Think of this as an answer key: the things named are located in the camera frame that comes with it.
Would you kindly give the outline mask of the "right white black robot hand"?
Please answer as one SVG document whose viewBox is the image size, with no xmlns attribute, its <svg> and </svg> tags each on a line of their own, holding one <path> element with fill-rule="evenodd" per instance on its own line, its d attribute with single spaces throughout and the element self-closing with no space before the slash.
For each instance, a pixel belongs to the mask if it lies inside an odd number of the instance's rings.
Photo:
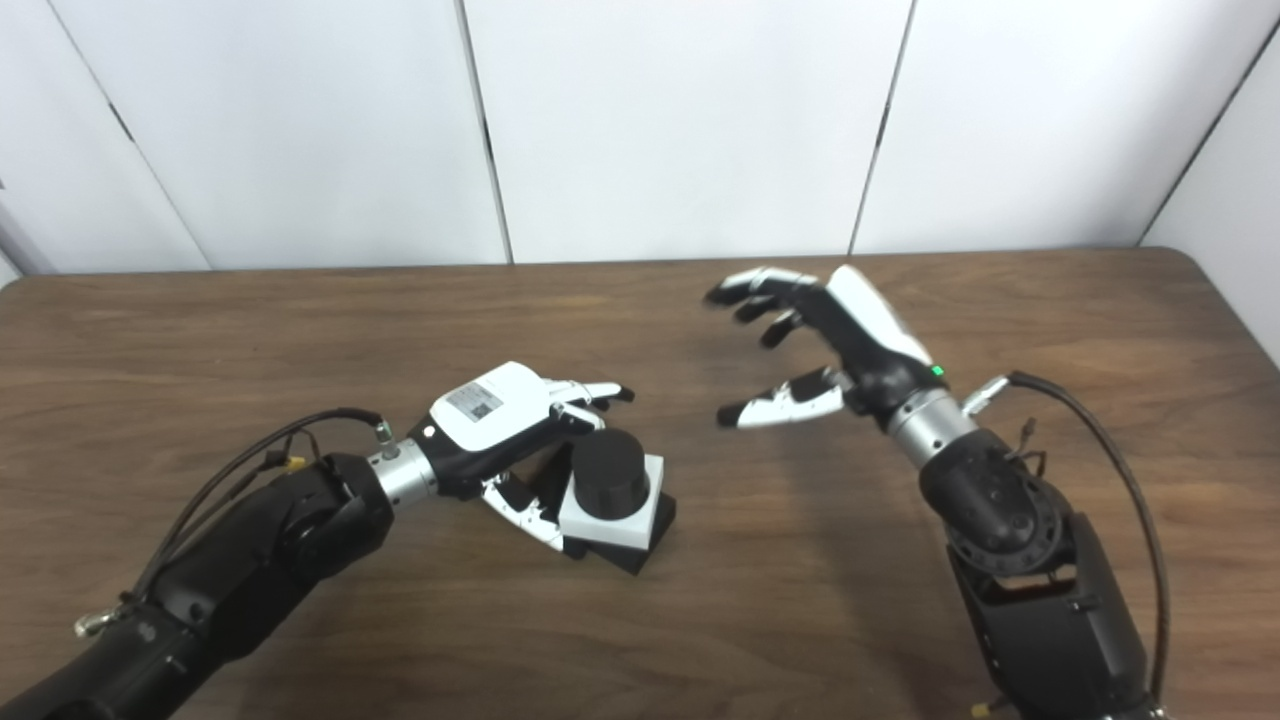
<svg viewBox="0 0 1280 720">
<path fill-rule="evenodd" d="M 777 266 L 726 277 L 705 295 L 709 305 L 733 307 L 739 323 L 777 311 L 760 337 L 774 348 L 799 328 L 810 328 L 840 365 L 792 378 L 749 400 L 718 409 L 721 428 L 754 428 L 809 421 L 849 410 L 882 427 L 918 393 L 946 391 L 948 383 L 924 345 L 878 290 L 854 266 L 838 266 L 827 281 Z"/>
</svg>

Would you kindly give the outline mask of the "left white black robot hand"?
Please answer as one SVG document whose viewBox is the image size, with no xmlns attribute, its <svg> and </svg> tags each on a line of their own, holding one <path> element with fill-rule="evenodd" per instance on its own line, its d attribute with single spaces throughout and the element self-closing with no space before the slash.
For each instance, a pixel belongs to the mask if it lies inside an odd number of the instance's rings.
<svg viewBox="0 0 1280 720">
<path fill-rule="evenodd" d="M 602 414 L 635 393 L 616 382 L 582 383 L 540 375 L 507 361 L 439 397 L 374 464 L 394 510 L 429 496 L 483 500 L 535 541 L 562 552 L 564 536 L 547 506 L 512 473 L 534 454 L 605 428 Z"/>
</svg>

